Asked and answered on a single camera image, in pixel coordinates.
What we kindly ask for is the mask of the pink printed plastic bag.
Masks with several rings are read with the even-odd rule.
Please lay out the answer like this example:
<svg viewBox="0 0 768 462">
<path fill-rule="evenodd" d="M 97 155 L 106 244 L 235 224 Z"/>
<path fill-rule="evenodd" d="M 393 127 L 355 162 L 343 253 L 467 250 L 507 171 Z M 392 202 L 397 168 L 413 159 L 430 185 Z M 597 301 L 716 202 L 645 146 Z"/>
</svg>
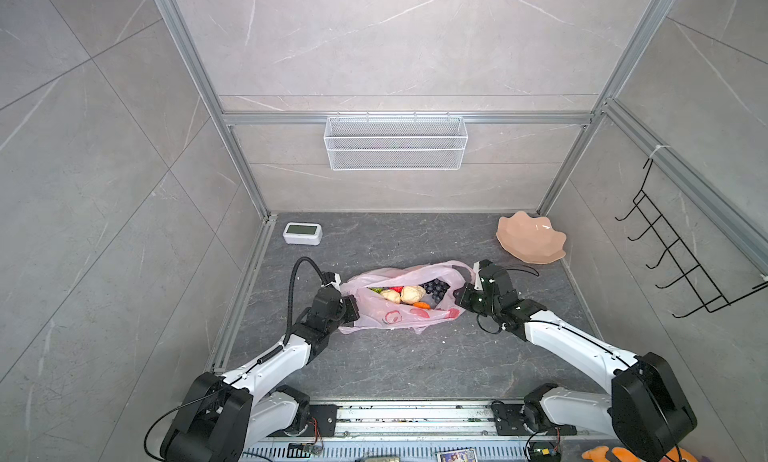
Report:
<svg viewBox="0 0 768 462">
<path fill-rule="evenodd" d="M 474 284 L 477 270 L 460 261 L 385 267 L 364 272 L 341 284 L 341 292 L 355 298 L 359 319 L 346 323 L 343 334 L 369 329 L 412 329 L 457 319 L 465 310 L 454 292 Z"/>
</svg>

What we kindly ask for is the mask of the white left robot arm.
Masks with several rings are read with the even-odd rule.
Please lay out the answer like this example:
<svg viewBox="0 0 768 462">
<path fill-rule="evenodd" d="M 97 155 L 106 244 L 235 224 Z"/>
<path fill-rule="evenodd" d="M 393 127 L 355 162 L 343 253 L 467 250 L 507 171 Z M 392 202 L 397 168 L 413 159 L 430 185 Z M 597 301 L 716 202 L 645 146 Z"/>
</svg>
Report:
<svg viewBox="0 0 768 462">
<path fill-rule="evenodd" d="M 284 383 L 313 361 L 340 326 L 360 317 L 356 299 L 321 287 L 289 329 L 288 340 L 223 375 L 205 372 L 190 386 L 163 441 L 159 461 L 237 461 L 269 435 L 300 435 L 310 425 L 310 397 Z"/>
</svg>

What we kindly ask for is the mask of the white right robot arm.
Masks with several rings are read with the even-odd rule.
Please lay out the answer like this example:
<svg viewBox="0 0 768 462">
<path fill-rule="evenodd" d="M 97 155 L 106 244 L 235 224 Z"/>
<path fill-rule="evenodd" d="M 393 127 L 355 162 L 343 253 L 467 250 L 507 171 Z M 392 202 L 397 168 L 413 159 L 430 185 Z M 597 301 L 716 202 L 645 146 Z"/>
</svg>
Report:
<svg viewBox="0 0 768 462">
<path fill-rule="evenodd" d="M 451 294 L 457 305 L 493 320 L 498 332 L 544 348 L 587 375 L 602 393 L 546 383 L 524 399 L 520 417 L 531 435 L 572 425 L 616 437 L 645 461 L 682 460 L 680 442 L 697 426 L 692 406 L 670 364 L 637 355 L 565 322 L 544 304 L 520 296 L 509 271 L 489 260 L 473 281 Z"/>
</svg>

